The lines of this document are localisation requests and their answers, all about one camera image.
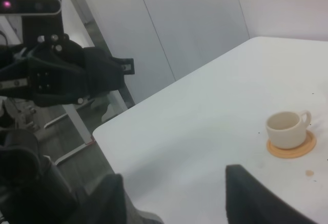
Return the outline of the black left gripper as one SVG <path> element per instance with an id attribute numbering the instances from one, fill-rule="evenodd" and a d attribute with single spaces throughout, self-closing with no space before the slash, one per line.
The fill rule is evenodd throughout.
<path id="1" fill-rule="evenodd" d="M 116 58 L 99 47 L 82 47 L 68 35 L 33 46 L 1 45 L 1 96 L 37 106 L 77 104 L 124 87 L 135 73 L 132 58 Z"/>

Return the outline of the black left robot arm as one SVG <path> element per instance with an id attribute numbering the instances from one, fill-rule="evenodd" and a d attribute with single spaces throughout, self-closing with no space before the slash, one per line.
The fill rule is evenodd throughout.
<path id="1" fill-rule="evenodd" d="M 1 96 L 39 107 L 77 104 L 116 91 L 134 60 L 97 47 L 83 48 L 67 35 L 32 47 L 1 46 Z M 1 213 L 8 223 L 126 223 L 123 178 L 104 177 L 92 194 L 71 190 L 57 166 L 26 129 L 1 130 Z"/>

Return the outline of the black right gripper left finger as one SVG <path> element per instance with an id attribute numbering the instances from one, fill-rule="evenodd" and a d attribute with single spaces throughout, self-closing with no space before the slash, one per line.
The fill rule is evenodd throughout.
<path id="1" fill-rule="evenodd" d="M 123 177 L 109 174 L 76 211 L 77 223 L 128 223 Z"/>

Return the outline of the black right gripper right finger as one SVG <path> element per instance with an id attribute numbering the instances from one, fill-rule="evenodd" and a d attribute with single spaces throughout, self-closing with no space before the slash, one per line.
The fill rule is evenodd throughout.
<path id="1" fill-rule="evenodd" d="M 278 198 L 241 165 L 225 168 L 228 223 L 314 223 Z"/>

